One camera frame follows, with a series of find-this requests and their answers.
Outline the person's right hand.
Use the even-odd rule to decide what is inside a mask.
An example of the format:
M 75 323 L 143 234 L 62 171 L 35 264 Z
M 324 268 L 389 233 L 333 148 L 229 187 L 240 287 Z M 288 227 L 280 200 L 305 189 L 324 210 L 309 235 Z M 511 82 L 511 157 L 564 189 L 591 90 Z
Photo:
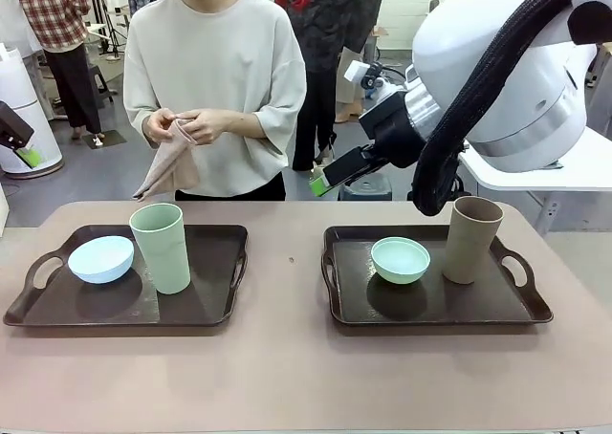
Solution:
M 158 109 L 142 122 L 142 133 L 155 144 L 172 141 L 173 135 L 169 128 L 175 119 L 176 115 L 169 109 Z

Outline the person's left hand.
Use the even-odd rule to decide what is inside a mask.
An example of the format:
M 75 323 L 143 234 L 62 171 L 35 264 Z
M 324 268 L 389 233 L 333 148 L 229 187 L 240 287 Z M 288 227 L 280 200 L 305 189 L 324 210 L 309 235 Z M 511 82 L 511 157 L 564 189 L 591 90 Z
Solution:
M 225 131 L 227 118 L 222 110 L 198 109 L 177 115 L 184 120 L 183 129 L 198 145 L 213 144 Z

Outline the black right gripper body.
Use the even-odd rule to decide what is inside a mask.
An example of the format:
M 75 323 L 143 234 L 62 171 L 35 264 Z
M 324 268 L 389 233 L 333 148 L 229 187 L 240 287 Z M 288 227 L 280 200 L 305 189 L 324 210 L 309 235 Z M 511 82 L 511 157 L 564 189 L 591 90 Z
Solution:
M 426 142 L 409 117 L 404 97 L 405 92 L 395 92 L 360 116 L 359 123 L 372 141 L 361 149 L 369 165 L 407 168 L 419 160 Z

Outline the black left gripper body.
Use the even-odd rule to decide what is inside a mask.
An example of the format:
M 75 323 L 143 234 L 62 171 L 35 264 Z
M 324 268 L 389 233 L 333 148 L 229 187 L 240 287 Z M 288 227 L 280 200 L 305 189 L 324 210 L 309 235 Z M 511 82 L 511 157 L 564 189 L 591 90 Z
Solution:
M 25 147 L 33 133 L 5 101 L 0 101 L 0 142 L 4 147 Z

